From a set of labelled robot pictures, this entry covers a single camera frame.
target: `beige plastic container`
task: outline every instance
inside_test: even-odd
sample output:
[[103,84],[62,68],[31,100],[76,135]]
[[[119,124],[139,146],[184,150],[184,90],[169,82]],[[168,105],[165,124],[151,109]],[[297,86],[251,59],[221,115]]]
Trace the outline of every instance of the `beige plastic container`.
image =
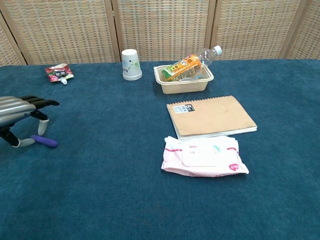
[[179,94],[179,93],[189,93],[189,92],[199,92],[206,89],[209,81],[214,79],[214,75],[210,69],[203,65],[201,71],[205,74],[207,78],[199,80],[187,80],[187,81],[164,81],[164,76],[161,71],[170,65],[155,66],[154,76],[158,84],[161,85],[164,94]]

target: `red snack packet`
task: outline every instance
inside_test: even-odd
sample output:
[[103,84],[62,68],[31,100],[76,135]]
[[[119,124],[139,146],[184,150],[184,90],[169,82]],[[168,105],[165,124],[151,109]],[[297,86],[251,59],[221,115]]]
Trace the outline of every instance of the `red snack packet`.
[[50,82],[59,82],[59,81],[65,81],[67,79],[73,78],[74,75],[71,72],[68,64],[62,63],[56,66],[50,66],[45,68],[45,72],[47,76],[49,77]]

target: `paper cup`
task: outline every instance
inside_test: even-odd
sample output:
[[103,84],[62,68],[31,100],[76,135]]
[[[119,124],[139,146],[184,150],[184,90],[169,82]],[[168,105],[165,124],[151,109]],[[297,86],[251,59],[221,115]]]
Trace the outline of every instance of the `paper cup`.
[[125,80],[138,80],[142,76],[137,50],[122,51],[122,75]]

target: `woven screen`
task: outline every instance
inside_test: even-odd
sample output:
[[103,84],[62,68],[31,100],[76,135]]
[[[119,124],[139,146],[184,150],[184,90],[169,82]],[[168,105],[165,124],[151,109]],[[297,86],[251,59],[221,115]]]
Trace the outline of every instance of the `woven screen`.
[[4,3],[27,51],[26,59],[31,60],[29,64],[115,61],[104,0]]
[[211,47],[219,59],[275,59],[300,0],[218,0]]
[[320,0],[313,0],[292,44],[290,59],[320,59]]
[[5,28],[7,34],[9,34],[9,29],[0,15],[0,66],[25,65],[21,53],[17,52],[13,47],[16,43],[13,38],[9,40]]
[[204,47],[209,0],[116,2],[120,50],[137,49],[140,60],[159,61],[179,60]]

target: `spiral notebook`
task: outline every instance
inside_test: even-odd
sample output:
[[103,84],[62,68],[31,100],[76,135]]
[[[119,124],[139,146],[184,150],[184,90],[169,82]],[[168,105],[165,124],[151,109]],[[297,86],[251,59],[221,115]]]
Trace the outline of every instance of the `spiral notebook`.
[[233,96],[175,102],[166,107],[179,140],[257,130],[256,123]]

